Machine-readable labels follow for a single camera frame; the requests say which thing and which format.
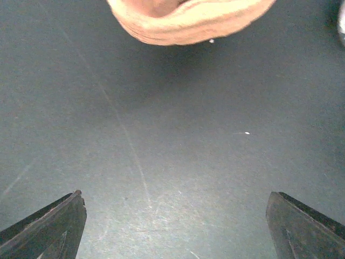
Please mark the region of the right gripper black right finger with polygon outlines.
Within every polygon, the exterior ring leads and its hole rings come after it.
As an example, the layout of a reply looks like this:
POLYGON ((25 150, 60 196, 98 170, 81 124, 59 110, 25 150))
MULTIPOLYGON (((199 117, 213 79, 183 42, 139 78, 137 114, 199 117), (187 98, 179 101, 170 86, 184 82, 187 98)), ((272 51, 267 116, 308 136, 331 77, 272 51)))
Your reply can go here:
POLYGON ((266 220, 278 258, 344 259, 344 225, 288 194, 270 194, 266 220))

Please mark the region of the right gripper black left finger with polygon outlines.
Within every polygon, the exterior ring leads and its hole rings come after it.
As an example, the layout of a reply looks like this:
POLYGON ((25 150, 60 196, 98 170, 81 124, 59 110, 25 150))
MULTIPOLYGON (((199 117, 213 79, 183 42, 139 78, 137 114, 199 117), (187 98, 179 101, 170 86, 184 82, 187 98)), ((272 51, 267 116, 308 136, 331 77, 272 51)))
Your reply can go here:
POLYGON ((1 231, 1 258, 76 258, 87 219, 76 190, 1 231))

